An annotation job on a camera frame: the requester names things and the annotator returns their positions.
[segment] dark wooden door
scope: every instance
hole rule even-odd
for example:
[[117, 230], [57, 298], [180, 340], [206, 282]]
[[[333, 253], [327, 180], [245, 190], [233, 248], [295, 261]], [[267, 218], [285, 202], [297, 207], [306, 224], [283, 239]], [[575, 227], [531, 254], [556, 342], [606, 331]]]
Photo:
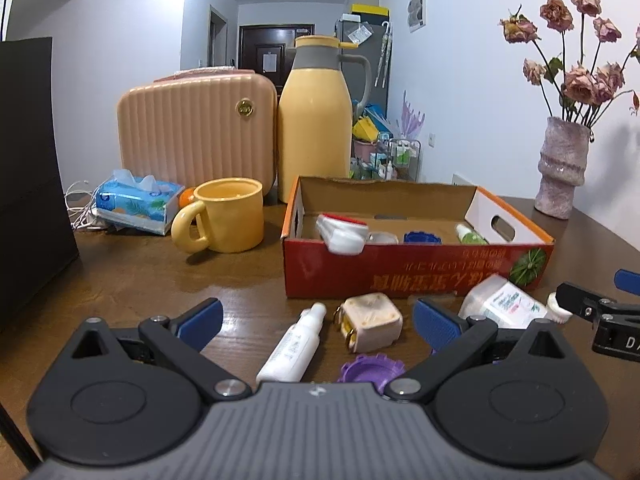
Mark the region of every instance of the dark wooden door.
[[293, 66], [296, 38], [313, 33], [309, 24], [240, 27], [238, 68], [268, 77], [280, 95]]

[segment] metal screw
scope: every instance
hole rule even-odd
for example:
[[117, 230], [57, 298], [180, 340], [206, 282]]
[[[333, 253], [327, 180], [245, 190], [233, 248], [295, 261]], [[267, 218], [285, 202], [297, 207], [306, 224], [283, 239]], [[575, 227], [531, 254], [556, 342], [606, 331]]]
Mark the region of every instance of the metal screw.
[[402, 378], [391, 381], [389, 387], [393, 393], [405, 396], [418, 393], [422, 385], [415, 379]]
[[246, 390], [246, 384], [238, 379], [224, 379], [218, 381], [213, 389], [223, 397], [235, 397]]

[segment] bottle label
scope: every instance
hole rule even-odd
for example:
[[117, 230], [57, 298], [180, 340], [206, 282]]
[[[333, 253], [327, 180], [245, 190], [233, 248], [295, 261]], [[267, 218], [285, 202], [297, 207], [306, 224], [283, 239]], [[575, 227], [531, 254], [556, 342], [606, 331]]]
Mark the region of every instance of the bottle label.
[[534, 319], [545, 317], [545, 307], [513, 283], [505, 283], [484, 302], [483, 316], [502, 328], [526, 328]]
[[288, 362], [295, 362], [298, 356], [302, 354], [308, 342], [308, 337], [300, 332], [296, 332], [294, 329], [295, 325], [289, 327], [271, 354], [271, 357], [269, 357], [269, 361], [284, 359]]

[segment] doorway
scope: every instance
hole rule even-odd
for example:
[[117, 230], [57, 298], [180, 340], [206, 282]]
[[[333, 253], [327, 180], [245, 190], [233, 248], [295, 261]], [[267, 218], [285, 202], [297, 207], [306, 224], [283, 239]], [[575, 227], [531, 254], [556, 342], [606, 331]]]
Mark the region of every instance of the doorway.
[[207, 66], [226, 65], [226, 20], [213, 8], [209, 13], [209, 39], [207, 42]]
[[269, 78], [282, 94], [296, 55], [296, 38], [313, 34], [313, 24], [245, 25], [240, 27], [238, 68]]

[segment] pink vase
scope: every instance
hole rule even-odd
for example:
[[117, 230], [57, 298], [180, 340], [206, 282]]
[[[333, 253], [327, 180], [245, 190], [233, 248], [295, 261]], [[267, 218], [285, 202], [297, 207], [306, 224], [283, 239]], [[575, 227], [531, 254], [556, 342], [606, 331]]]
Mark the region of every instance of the pink vase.
[[538, 170], [542, 173], [535, 208], [545, 215], [567, 220], [574, 207], [574, 192], [584, 184], [590, 130], [557, 117], [546, 120], [545, 142]]

